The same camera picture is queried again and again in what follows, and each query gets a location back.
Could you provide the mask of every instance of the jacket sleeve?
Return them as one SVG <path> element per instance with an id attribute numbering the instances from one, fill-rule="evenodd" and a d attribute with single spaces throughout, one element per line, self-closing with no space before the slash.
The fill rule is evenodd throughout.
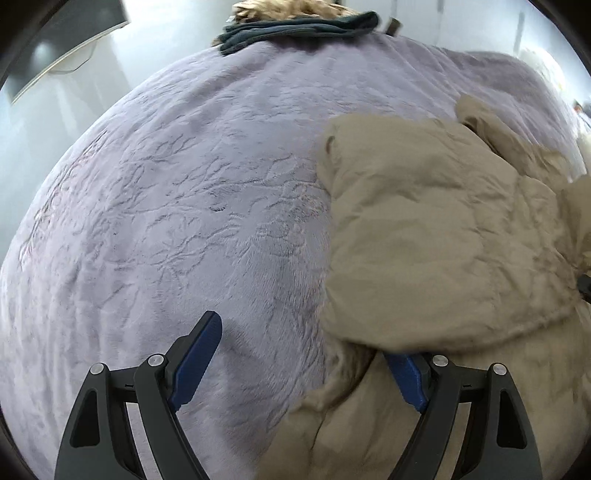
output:
<path id="1" fill-rule="evenodd" d="M 462 95 L 456 104 L 456 116 L 520 175 L 537 179 L 555 192 L 568 183 L 569 162 L 559 152 L 521 138 L 483 102 Z"/>

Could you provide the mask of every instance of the fabric texture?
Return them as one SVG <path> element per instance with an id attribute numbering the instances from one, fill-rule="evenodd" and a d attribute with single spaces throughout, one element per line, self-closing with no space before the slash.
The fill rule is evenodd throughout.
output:
<path id="1" fill-rule="evenodd" d="M 246 0 L 234 4 L 236 23 L 260 20 L 289 20 L 296 17 L 338 18 L 359 12 L 325 0 Z"/>
<path id="2" fill-rule="evenodd" d="M 39 480 L 53 479 L 89 367 L 165 352 L 208 309 L 222 341 L 178 417 L 212 479 L 252 479 L 281 417 L 324 380 L 330 198 L 314 153 L 324 126 L 351 112 L 455 119 L 462 93 L 560 150 L 571 176 L 584 172 L 571 109 L 529 67 L 377 33 L 227 57 L 211 48 L 105 113 L 40 187 L 0 271 L 0 404 Z"/>
<path id="3" fill-rule="evenodd" d="M 344 115 L 317 174 L 331 195 L 327 302 L 335 363 L 282 420 L 259 479 L 388 478 L 417 421 L 381 353 L 445 352 L 508 366 L 544 477 L 590 433 L 591 177 L 462 96 L 458 122 Z M 440 470 L 450 478 L 459 424 Z"/>
<path id="4" fill-rule="evenodd" d="M 295 18 L 282 21 L 261 21 L 230 25 L 218 37 L 220 53 L 230 55 L 255 42 L 280 37 L 297 38 L 352 38 L 367 35 L 379 24 L 376 12 L 365 12 L 352 17 L 323 20 Z"/>

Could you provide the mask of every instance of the metal screw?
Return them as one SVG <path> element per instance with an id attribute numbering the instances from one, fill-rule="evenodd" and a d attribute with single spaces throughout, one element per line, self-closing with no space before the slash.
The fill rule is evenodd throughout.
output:
<path id="1" fill-rule="evenodd" d="M 159 365 L 162 365 L 163 363 L 164 357 L 159 353 L 157 353 L 156 355 L 152 355 L 150 358 L 148 358 L 148 365 L 151 367 L 157 367 Z"/>
<path id="2" fill-rule="evenodd" d="M 507 367 L 503 364 L 494 364 L 492 371 L 497 375 L 505 375 L 507 373 Z"/>
<path id="3" fill-rule="evenodd" d="M 98 375 L 104 369 L 105 369 L 105 366 L 103 364 L 101 364 L 101 363 L 94 364 L 92 367 L 90 367 L 90 373 L 93 374 L 93 375 Z"/>
<path id="4" fill-rule="evenodd" d="M 449 360 L 446 356 L 443 355 L 435 355 L 433 357 L 433 365 L 437 365 L 438 367 L 445 367 L 449 363 Z"/>

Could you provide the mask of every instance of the blue gripper pad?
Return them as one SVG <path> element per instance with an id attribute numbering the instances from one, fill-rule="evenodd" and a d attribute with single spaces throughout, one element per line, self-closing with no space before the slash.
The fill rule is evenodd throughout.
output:
<path id="1" fill-rule="evenodd" d="M 188 348 L 175 371 L 173 392 L 168 398 L 173 412 L 177 412 L 182 405 L 191 401 L 222 339 L 222 319 L 217 313 L 211 313 L 207 324 Z"/>
<path id="2" fill-rule="evenodd" d="M 384 357 L 406 403 L 410 403 L 417 412 L 424 413 L 428 399 L 424 394 L 421 372 L 411 355 L 385 353 Z"/>

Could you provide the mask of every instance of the plush blanket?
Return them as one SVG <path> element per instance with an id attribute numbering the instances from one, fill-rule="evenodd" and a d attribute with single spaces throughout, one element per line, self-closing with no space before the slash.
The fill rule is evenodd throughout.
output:
<path id="1" fill-rule="evenodd" d="M 253 477 L 324 379 L 329 196 L 313 152 L 327 120 L 453 119 L 462 93 L 584 171 L 566 107 L 529 67 L 381 34 L 207 50 L 105 113 L 41 186 L 0 273 L 0 404 L 39 479 L 91 364 L 138 365 L 208 309 L 225 330 L 180 422 L 212 478 Z M 132 426 L 154 478 L 135 410 Z"/>

